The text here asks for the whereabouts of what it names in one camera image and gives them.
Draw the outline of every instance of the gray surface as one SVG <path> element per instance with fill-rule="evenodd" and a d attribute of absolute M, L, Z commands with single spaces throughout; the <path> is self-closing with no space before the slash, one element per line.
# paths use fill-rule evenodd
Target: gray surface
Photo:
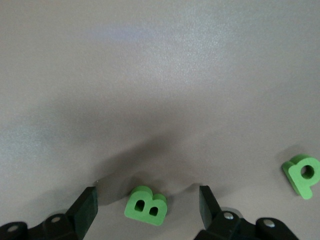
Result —
<path fill-rule="evenodd" d="M 1 1 L 0 225 L 34 226 L 97 180 L 86 240 L 192 240 L 199 184 L 250 222 L 320 236 L 320 183 L 280 167 L 320 159 L 320 1 Z M 124 217 L 144 183 L 161 227 Z"/>

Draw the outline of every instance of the silver screw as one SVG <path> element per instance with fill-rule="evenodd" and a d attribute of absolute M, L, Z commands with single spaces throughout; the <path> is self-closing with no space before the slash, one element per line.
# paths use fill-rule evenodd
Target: silver screw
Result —
<path fill-rule="evenodd" d="M 276 226 L 275 223 L 270 219 L 263 220 L 263 223 L 269 228 L 274 228 Z"/>
<path fill-rule="evenodd" d="M 225 213 L 223 214 L 223 216 L 224 216 L 226 219 L 228 219 L 228 220 L 234 219 L 234 216 L 233 216 L 232 213 L 230 213 L 230 212 L 225 212 Z"/>
<path fill-rule="evenodd" d="M 9 233 L 12 233 L 12 232 L 14 232 L 15 230 L 17 230 L 18 228 L 19 228 L 18 225 L 13 225 L 13 226 L 9 227 L 7 231 L 8 231 Z"/>
<path fill-rule="evenodd" d="M 54 218 L 51 219 L 51 222 L 54 224 L 56 222 L 59 222 L 60 221 L 60 217 L 59 216 L 56 216 Z"/>

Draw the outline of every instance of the black metal bracket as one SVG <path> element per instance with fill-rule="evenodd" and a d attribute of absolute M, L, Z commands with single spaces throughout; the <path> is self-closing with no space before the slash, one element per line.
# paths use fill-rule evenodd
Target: black metal bracket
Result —
<path fill-rule="evenodd" d="M 82 240 L 98 213 L 97 190 L 87 187 L 65 214 L 28 229 L 25 222 L 0 227 L 0 240 Z"/>
<path fill-rule="evenodd" d="M 200 186 L 200 214 L 205 230 L 194 240 L 299 240 L 278 219 L 263 217 L 254 225 L 232 211 L 222 211 L 209 186 Z"/>

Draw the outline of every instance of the green letter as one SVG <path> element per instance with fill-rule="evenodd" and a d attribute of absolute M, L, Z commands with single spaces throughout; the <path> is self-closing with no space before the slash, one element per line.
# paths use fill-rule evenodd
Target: green letter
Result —
<path fill-rule="evenodd" d="M 305 154 L 299 154 L 286 161 L 282 169 L 295 192 L 304 199 L 312 198 L 311 186 L 320 181 L 320 162 Z"/>
<path fill-rule="evenodd" d="M 124 215 L 147 224 L 160 226 L 167 214 L 167 200 L 162 194 L 153 195 L 147 186 L 132 190 Z"/>

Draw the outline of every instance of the green toy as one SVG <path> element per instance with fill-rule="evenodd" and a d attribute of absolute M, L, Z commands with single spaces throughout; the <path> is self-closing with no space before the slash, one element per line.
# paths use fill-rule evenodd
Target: green toy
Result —
<path fill-rule="evenodd" d="M 127 218 L 160 226 L 167 214 L 167 199 L 162 194 L 153 195 L 147 186 L 137 186 L 131 192 L 124 215 Z"/>
<path fill-rule="evenodd" d="M 312 198 L 311 186 L 320 181 L 320 162 L 306 154 L 299 154 L 286 161 L 282 169 L 295 192 L 304 199 Z"/>

